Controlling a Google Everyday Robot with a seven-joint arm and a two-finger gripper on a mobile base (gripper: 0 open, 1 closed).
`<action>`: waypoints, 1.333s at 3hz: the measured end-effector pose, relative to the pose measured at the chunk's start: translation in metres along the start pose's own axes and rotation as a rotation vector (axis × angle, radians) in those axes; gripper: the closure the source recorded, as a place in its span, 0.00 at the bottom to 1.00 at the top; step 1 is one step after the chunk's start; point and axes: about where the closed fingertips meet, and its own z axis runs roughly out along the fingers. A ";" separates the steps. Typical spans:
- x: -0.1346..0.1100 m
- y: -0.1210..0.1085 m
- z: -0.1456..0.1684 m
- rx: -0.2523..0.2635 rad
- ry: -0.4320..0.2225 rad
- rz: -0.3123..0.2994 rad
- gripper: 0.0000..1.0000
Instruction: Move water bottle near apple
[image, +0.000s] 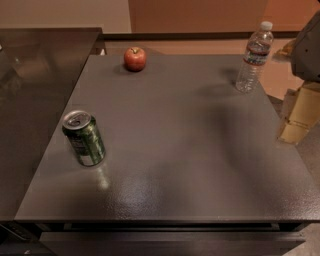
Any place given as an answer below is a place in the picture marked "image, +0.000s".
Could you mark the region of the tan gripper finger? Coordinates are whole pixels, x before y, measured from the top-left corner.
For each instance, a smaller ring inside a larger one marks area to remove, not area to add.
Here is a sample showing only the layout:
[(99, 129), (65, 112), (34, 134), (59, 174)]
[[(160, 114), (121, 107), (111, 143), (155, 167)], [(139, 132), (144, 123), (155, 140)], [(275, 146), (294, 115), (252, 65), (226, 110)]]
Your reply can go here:
[(281, 110), (277, 138), (299, 144), (320, 121), (320, 83), (305, 81), (297, 90), (288, 90)]

